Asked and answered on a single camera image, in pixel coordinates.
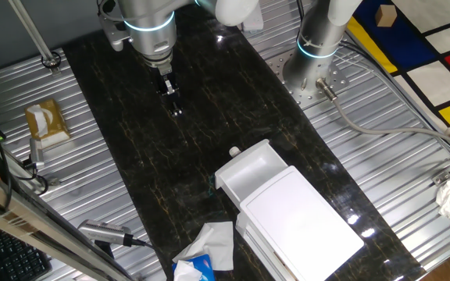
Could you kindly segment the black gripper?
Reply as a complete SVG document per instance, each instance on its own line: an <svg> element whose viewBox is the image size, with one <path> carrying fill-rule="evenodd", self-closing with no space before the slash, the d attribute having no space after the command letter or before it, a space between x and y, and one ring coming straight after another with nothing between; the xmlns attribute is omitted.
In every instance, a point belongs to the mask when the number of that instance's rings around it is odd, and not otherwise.
<svg viewBox="0 0 450 281"><path fill-rule="evenodd" d="M162 95L162 101L171 116L183 114L180 92L176 83L176 76L169 62L151 68L152 78L156 90Z"/></svg>

